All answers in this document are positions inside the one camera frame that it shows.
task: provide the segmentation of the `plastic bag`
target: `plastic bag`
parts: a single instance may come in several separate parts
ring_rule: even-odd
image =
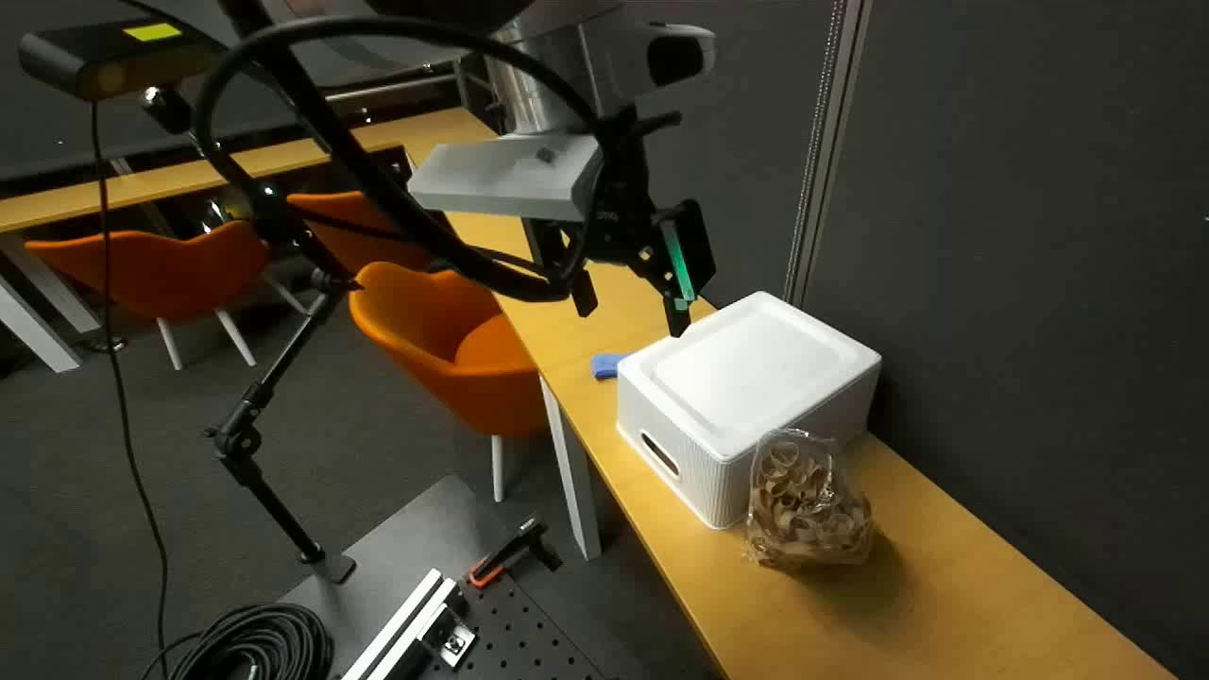
[[[847,480],[833,441],[781,428],[757,447],[748,477],[748,545],[763,568],[866,563],[876,524]]]

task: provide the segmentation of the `desk leg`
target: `desk leg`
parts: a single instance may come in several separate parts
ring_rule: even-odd
[[[0,278],[0,321],[56,373],[78,371],[78,355]]]
[[[563,407],[559,407],[550,385],[543,385],[543,380],[539,380],[539,402],[543,402],[543,414],[550,423],[550,441],[556,441],[556,457],[559,457],[559,480],[563,480],[563,496],[566,496],[566,517],[572,517],[573,545],[577,545],[580,559],[595,559],[600,555],[600,529],[595,529],[589,459],[577,449],[577,441],[572,437],[572,431],[563,423]]]
[[[0,252],[44,295],[75,331],[97,331],[103,321],[78,303],[78,295],[44,261],[30,255],[19,238],[0,238]]]

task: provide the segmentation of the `white box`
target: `white box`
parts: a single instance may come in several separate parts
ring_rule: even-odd
[[[745,522],[757,441],[777,428],[851,447],[880,355],[757,292],[618,361],[618,433],[709,524]]]

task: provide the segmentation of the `orange chair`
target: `orange chair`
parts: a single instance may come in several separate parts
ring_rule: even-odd
[[[104,292],[104,238],[26,243],[61,274]],[[162,347],[180,371],[171,321],[215,312],[239,347],[257,366],[249,342],[223,307],[245,295],[267,267],[273,252],[240,219],[223,223],[189,243],[150,230],[109,230],[109,300],[140,317],[156,317]]]
[[[288,203],[305,219],[312,238],[354,274],[369,261],[394,261],[403,267],[429,267],[436,255],[403,243],[402,230],[357,191],[357,190],[339,190],[339,191],[292,191]]]
[[[549,431],[536,366],[492,292],[458,272],[375,261],[347,295],[354,329],[492,437],[492,499],[501,504],[501,437]]]

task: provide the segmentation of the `gray wall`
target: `gray wall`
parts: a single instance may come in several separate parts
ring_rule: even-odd
[[[1204,63],[1201,0],[880,0],[810,286],[883,350],[873,431],[1179,676],[1209,674]]]
[[[708,300],[781,292],[803,138],[822,60],[822,0],[632,0],[633,16],[716,30],[716,73],[641,99],[679,109],[651,137],[658,203],[694,195],[708,211],[716,278]]]

